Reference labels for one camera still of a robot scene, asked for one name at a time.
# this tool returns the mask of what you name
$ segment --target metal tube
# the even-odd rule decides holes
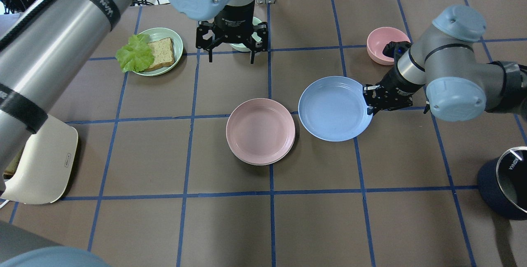
[[[132,2],[114,1],[121,14]],[[56,0],[0,52],[0,83],[48,112],[109,32],[108,19],[94,3]],[[24,124],[0,111],[0,172],[29,137]]]

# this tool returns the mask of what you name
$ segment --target blue plate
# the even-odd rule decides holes
[[[307,87],[298,102],[302,125],[325,141],[347,141],[371,122],[363,85],[348,77],[324,77]]]

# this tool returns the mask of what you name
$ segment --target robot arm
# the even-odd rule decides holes
[[[42,126],[60,94],[132,1],[38,0],[0,40],[0,174],[30,135]],[[221,18],[215,18],[213,27],[229,26],[229,20],[237,17],[244,21],[250,17],[250,27],[242,22],[232,29],[229,26],[225,38],[234,33],[247,39],[254,30],[254,0],[171,1],[192,19],[205,21],[222,14]],[[203,7],[203,2],[209,2],[209,6]],[[237,7],[243,10],[242,15],[238,15],[241,9]],[[202,8],[209,13],[192,13]],[[266,31],[263,24],[258,29]],[[0,180],[0,194],[4,190],[4,182]]]
[[[426,84],[431,112],[442,120],[466,121],[483,111],[526,118],[525,68],[514,62],[476,62],[472,45],[485,29],[476,10],[446,8],[410,48],[396,48],[397,62],[382,81],[366,85],[371,113],[411,106],[411,96]]]

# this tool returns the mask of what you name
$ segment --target bread slice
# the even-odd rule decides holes
[[[152,49],[154,63],[145,71],[152,71],[174,64],[174,44],[170,37],[148,43],[148,46]]]

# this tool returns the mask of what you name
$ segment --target white plate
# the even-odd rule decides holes
[[[170,37],[173,40],[174,44],[174,59],[175,62],[171,66],[168,67],[161,67],[156,70],[152,71],[143,71],[143,72],[134,72],[139,75],[143,75],[145,77],[155,77],[156,75],[164,74],[168,71],[170,71],[172,68],[175,67],[175,65],[179,62],[179,59],[181,59],[181,56],[183,55],[183,41],[181,40],[181,36],[177,34],[175,31],[168,29],[168,28],[151,28],[148,30],[145,30],[141,32],[141,34],[147,34],[150,36],[150,40],[148,42],[155,42],[157,40],[162,40],[163,38]]]

